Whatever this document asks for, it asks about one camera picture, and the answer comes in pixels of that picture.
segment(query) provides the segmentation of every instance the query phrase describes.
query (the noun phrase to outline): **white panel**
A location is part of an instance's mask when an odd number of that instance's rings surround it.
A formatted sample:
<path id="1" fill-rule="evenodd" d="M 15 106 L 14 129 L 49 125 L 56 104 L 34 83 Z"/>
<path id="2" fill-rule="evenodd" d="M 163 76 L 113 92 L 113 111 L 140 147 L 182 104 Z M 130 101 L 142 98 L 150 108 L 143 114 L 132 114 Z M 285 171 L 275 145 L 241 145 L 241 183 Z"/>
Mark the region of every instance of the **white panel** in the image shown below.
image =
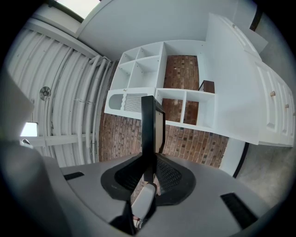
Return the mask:
<path id="1" fill-rule="evenodd" d="M 123 67 L 121 65 L 117 67 L 110 90 L 125 89 L 128 87 L 130 74 L 134 65 L 134 62 L 128 62 L 128 64 L 125 64 Z"/>
<path id="2" fill-rule="evenodd" d="M 109 90 L 106 98 L 105 104 L 105 113 L 125 116 L 128 118 L 134 119 L 142 119 L 139 107 L 137 107 L 137 112 L 132 110 L 132 105 L 130 104 L 130 100 L 128 100 L 129 111 L 125 110 L 125 103 L 127 94 L 130 94 L 130 97 L 135 99 L 135 94 L 140 94 L 140 97 L 144 95 L 155 95 L 154 87 L 142 87 L 142 88 L 128 88 L 128 89 L 118 89 L 118 90 Z"/>
<path id="3" fill-rule="evenodd" d="M 240 30 L 247 36 L 247 38 L 251 41 L 252 45 L 254 45 L 256 51 L 261 53 L 262 50 L 266 47 L 268 42 L 262 38 L 259 34 L 252 31 L 247 27 L 243 27 L 239 25 Z"/>
<path id="4" fill-rule="evenodd" d="M 207 77 L 215 82 L 215 133 L 258 144 L 262 99 L 248 53 L 230 27 L 212 14 L 206 43 Z"/>
<path id="5" fill-rule="evenodd" d="M 50 38 L 53 38 L 67 46 L 70 46 L 71 48 L 79 51 L 83 55 L 87 57 L 94 57 L 97 56 L 98 53 L 93 51 L 91 48 L 87 47 L 85 44 L 83 44 L 81 41 L 75 39 L 74 37 L 66 34 L 65 32 L 62 32 L 61 30 L 46 24 L 42 21 L 36 20 L 36 19 L 28 19 L 26 22 L 24 28 L 36 31 L 40 34 L 46 35 Z"/>
<path id="6" fill-rule="evenodd" d="M 222 22 L 224 22 L 228 28 L 232 31 L 232 33 L 237 37 L 240 44 L 244 48 L 244 50 L 253 56 L 261 59 L 255 47 L 252 45 L 251 41 L 245 36 L 245 34 L 229 19 L 226 17 L 219 17 Z"/>
<path id="7" fill-rule="evenodd" d="M 186 90 L 188 101 L 195 102 L 208 102 L 210 99 L 214 98 L 215 94 L 204 92 L 204 91 L 194 91 L 194 90 Z"/>
<path id="8" fill-rule="evenodd" d="M 169 120 L 166 120 L 166 125 L 216 133 L 216 131 L 213 128 L 210 128 L 210 127 L 197 126 L 197 125 L 191 125 L 191 124 L 184 124 L 184 123 L 173 122 L 173 121 L 169 121 Z"/>
<path id="9" fill-rule="evenodd" d="M 157 88 L 162 88 L 165 82 L 166 67 L 167 67 L 167 51 L 164 43 L 161 45 L 160 62 L 158 66 Z"/>
<path id="10" fill-rule="evenodd" d="M 162 99 L 183 100 L 185 90 L 182 89 L 170 89 L 170 88 L 157 88 L 156 100 L 162 104 Z"/>
<path id="11" fill-rule="evenodd" d="M 198 66 L 198 87 L 200 87 L 203 81 L 209 81 L 207 78 L 206 67 L 204 63 L 204 54 L 197 55 L 197 66 Z"/>
<path id="12" fill-rule="evenodd" d="M 137 59 L 151 56 L 159 56 L 161 46 L 162 42 L 142 46 L 138 52 Z"/>
<path id="13" fill-rule="evenodd" d="M 233 176 L 241 160 L 245 142 L 229 138 L 219 169 Z"/>
<path id="14" fill-rule="evenodd" d="M 131 73 L 128 88 L 156 87 L 159 56 L 139 59 Z"/>
<path id="15" fill-rule="evenodd" d="M 80 22 L 70 17 L 66 13 L 49 7 L 47 4 L 41 5 L 32 15 L 33 18 L 52 25 L 61 31 L 75 37 L 75 33 L 81 25 Z"/>
<path id="16" fill-rule="evenodd" d="M 135 48 L 129 51 L 126 51 L 122 54 L 119 64 L 127 63 L 133 61 L 137 58 L 140 48 Z"/>
<path id="17" fill-rule="evenodd" d="M 184 92 L 184 96 L 182 99 L 182 110 L 181 110 L 181 118 L 180 118 L 180 123 L 184 122 L 184 115 L 185 115 L 185 108 L 186 108 L 186 97 L 187 97 L 187 92 Z"/>

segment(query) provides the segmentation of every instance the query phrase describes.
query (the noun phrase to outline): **corrugated metal wall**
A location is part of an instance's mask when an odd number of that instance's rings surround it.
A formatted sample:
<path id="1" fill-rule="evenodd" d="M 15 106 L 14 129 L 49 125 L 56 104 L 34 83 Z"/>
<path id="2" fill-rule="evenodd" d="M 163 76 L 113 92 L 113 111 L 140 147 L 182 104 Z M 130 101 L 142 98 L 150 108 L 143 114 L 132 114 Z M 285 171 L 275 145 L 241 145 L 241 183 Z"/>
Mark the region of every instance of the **corrugated metal wall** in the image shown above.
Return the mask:
<path id="1" fill-rule="evenodd" d="M 44 131 L 47 136 L 76 134 L 78 99 L 91 68 L 89 60 L 43 34 L 29 29 L 22 29 L 19 33 L 6 57 L 6 66 L 13 80 L 35 106 L 28 122 L 38 123 L 39 136 L 43 136 Z M 39 97 L 44 86 L 51 88 L 51 97 L 46 102 Z M 60 167 L 81 164 L 78 143 L 36 149 L 44 156 L 56 158 Z"/>

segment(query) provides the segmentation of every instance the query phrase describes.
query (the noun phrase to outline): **white pipe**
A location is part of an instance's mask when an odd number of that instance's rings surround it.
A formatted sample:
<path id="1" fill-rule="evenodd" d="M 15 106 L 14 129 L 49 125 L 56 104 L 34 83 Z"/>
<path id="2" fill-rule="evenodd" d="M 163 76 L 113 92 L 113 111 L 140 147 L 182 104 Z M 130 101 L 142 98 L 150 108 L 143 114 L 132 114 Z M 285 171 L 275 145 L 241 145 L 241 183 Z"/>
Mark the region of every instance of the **white pipe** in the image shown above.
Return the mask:
<path id="1" fill-rule="evenodd" d="M 73 53 L 73 49 L 69 47 L 68 49 L 68 52 L 66 53 L 63 61 L 62 61 L 62 64 L 61 66 L 59 67 L 57 73 L 56 73 L 56 76 L 55 76 L 55 79 L 53 81 L 53 84 L 51 86 L 51 97 L 47 103 L 47 114 L 46 114 L 46 118 L 45 118 L 45 121 L 44 123 L 47 125 L 47 136 L 51 136 L 51 115 L 52 115 L 52 108 L 53 108 L 53 103 L 55 101 L 55 96 L 56 96 L 56 88 L 59 84 L 59 79 L 62 75 L 62 72 L 64 70 L 64 67 L 66 65 L 66 63 L 68 62 L 68 59 L 70 58 L 70 56 L 72 55 Z M 55 153 L 54 153 L 54 150 L 53 150 L 53 147 L 49 146 L 49 152 L 50 154 L 55 157 Z"/>
<path id="2" fill-rule="evenodd" d="M 106 75 L 107 80 L 110 79 L 111 73 L 113 72 L 114 67 L 115 67 L 115 63 L 111 62 L 110 69 L 109 69 L 109 71 L 108 71 L 108 73 Z M 102 86 L 102 90 L 107 90 L 108 91 L 108 83 L 109 82 L 105 83 L 105 85 Z M 104 112 L 104 109 L 105 109 L 105 108 L 103 108 L 103 103 L 104 103 L 104 101 L 98 102 L 98 105 L 97 105 L 98 106 L 97 115 L 99 115 L 99 117 L 101 117 L 101 115 L 102 115 L 102 113 Z M 99 124 L 95 126 L 95 133 L 96 133 L 96 137 L 99 138 L 99 130 L 100 130 L 99 125 L 100 125 L 101 121 L 100 121 L 100 119 L 98 119 L 96 122 L 99 122 Z M 96 139 L 96 154 L 98 154 L 98 157 L 99 157 L 99 139 Z"/>
<path id="3" fill-rule="evenodd" d="M 82 134 L 83 141 L 86 140 L 86 134 Z M 45 136 L 45 137 L 20 137 L 21 140 L 26 139 L 33 147 L 56 146 L 73 144 L 78 142 L 77 134 L 60 135 L 60 136 Z"/>
<path id="4" fill-rule="evenodd" d="M 85 80 L 85 84 L 83 85 L 83 90 L 82 90 L 82 98 L 79 103 L 79 108 L 78 108 L 78 127 L 77 127 L 77 136 L 78 136 L 78 148 L 79 148 L 79 158 L 81 165 L 85 164 L 84 161 L 84 155 L 83 155 L 83 146 L 82 146 L 82 127 L 83 127 L 83 116 L 84 116 L 84 107 L 85 107 L 85 100 L 87 97 L 87 92 L 89 89 L 89 85 L 92 81 L 93 73 L 96 69 L 97 63 L 100 59 L 100 55 L 95 57 L 94 63 L 92 65 L 92 68 Z"/>
<path id="5" fill-rule="evenodd" d="M 95 57 L 93 57 L 91 60 L 88 61 L 88 64 L 93 64 Z M 106 59 L 107 61 L 111 62 L 111 60 L 109 58 L 107 58 L 106 56 L 103 57 L 103 59 Z"/>
<path id="6" fill-rule="evenodd" d="M 99 85 L 99 79 L 103 73 L 104 67 L 106 64 L 106 59 L 103 59 L 101 66 L 98 69 L 97 75 L 94 79 L 92 90 L 90 92 L 90 96 L 88 98 L 87 112 L 86 112 L 86 163 L 92 163 L 91 160 L 91 122 L 92 122 L 92 112 L 93 112 L 93 103 L 96 96 L 97 88 Z"/>
<path id="7" fill-rule="evenodd" d="M 100 84 L 100 88 L 99 88 L 99 92 L 98 92 L 98 96 L 97 96 L 97 101 L 96 101 L 96 105 L 95 105 L 95 111 L 94 111 L 94 117 L 93 117 L 93 125 L 92 125 L 92 162 L 95 163 L 96 162 L 96 156 L 95 156 L 95 137 L 96 137 L 96 123 L 97 123 L 97 112 L 98 112 L 98 104 L 99 104 L 99 99 L 100 99 L 100 95 L 101 95 L 101 91 L 102 91 L 102 87 L 105 81 L 105 77 L 107 75 L 107 72 L 109 70 L 109 66 L 110 66 L 111 62 L 108 62 L 106 70 L 104 72 L 103 78 L 101 80 L 101 84 Z"/>
<path id="8" fill-rule="evenodd" d="M 45 114 L 46 114 L 46 97 L 44 100 L 44 112 L 43 112 L 43 121 L 45 121 Z M 43 123 L 43 139 L 44 139 L 44 149 L 45 149 L 45 154 L 46 156 L 48 156 L 48 152 L 47 152 L 47 147 L 46 147 L 46 140 L 45 140 L 45 131 L 46 131 L 46 124 Z"/>

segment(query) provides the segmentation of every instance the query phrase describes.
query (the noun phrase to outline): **cubby shelf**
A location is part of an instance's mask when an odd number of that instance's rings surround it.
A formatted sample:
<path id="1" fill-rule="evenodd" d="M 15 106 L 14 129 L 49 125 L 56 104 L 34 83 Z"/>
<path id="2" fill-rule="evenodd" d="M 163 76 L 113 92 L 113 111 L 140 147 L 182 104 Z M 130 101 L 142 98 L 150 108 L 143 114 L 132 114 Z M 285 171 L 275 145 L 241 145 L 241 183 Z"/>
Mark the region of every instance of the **cubby shelf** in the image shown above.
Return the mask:
<path id="1" fill-rule="evenodd" d="M 202 58 L 205 42 L 196 40 L 172 40 L 147 44 L 122 54 L 110 90 L 163 87 L 167 56 L 194 55 Z M 205 80 L 200 60 L 200 81 Z"/>
<path id="2" fill-rule="evenodd" d="M 155 98 L 160 104 L 162 104 L 163 99 L 183 101 L 181 118 L 178 125 L 181 127 L 184 127 L 184 125 L 186 125 L 184 123 L 186 102 L 194 101 L 199 103 L 197 123 L 195 126 L 213 128 L 215 113 L 215 96 L 216 95 L 213 93 L 185 89 L 157 88 L 155 91 Z"/>

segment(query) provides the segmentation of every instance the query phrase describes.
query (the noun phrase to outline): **shelf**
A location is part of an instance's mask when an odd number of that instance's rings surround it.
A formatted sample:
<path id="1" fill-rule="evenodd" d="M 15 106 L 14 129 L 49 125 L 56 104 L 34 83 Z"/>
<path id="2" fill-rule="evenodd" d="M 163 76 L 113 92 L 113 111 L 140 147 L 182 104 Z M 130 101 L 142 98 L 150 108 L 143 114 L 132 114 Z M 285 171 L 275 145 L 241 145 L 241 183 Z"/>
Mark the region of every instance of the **shelf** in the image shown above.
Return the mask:
<path id="1" fill-rule="evenodd" d="M 187 91 L 187 101 L 198 102 L 197 126 L 213 127 L 215 94 L 202 91 Z"/>
<path id="2" fill-rule="evenodd" d="M 130 62 L 117 67 L 110 90 L 125 89 L 128 87 L 134 64 L 135 62 Z"/>
<path id="3" fill-rule="evenodd" d="M 121 56 L 120 61 L 119 61 L 119 65 L 135 60 L 137 57 L 137 54 L 139 52 L 139 49 L 140 48 L 135 48 L 135 49 L 124 52 Z"/>
<path id="4" fill-rule="evenodd" d="M 174 105 L 171 103 L 170 104 L 170 109 L 172 109 L 173 111 L 165 111 L 166 113 L 168 113 L 168 115 L 166 116 L 166 118 L 168 118 L 168 121 L 172 121 L 172 122 L 183 122 L 183 118 L 184 118 L 184 112 L 185 112 L 185 104 L 186 104 L 186 91 L 184 90 L 180 90 L 180 89 L 157 89 L 156 90 L 156 100 L 163 105 L 164 110 L 166 105 L 164 104 L 164 99 L 171 99 L 171 100 L 175 100 Z M 175 117 L 174 114 L 176 114 L 175 110 L 178 110 L 178 115 L 180 114 L 180 118 L 178 121 L 173 121 L 170 120 L 170 116 Z"/>
<path id="5" fill-rule="evenodd" d="M 136 61 L 128 88 L 156 87 L 158 65 L 158 56 Z"/>
<path id="6" fill-rule="evenodd" d="M 166 125 L 182 127 L 182 128 L 188 128 L 188 129 L 194 129 L 194 130 L 200 130 L 200 131 L 215 132 L 215 130 L 213 128 L 210 128 L 210 127 L 203 127 L 203 126 L 197 126 L 197 125 L 191 125 L 191 124 L 184 124 L 184 123 L 173 122 L 173 121 L 168 121 L 168 120 L 166 120 Z"/>
<path id="7" fill-rule="evenodd" d="M 151 56 L 159 56 L 161 44 L 162 42 L 158 42 L 158 43 L 147 44 L 142 46 L 137 55 L 137 59 L 151 57 Z"/>
<path id="8" fill-rule="evenodd" d="M 205 41 L 197 40 L 170 40 L 164 42 L 167 55 L 198 56 L 205 50 Z"/>

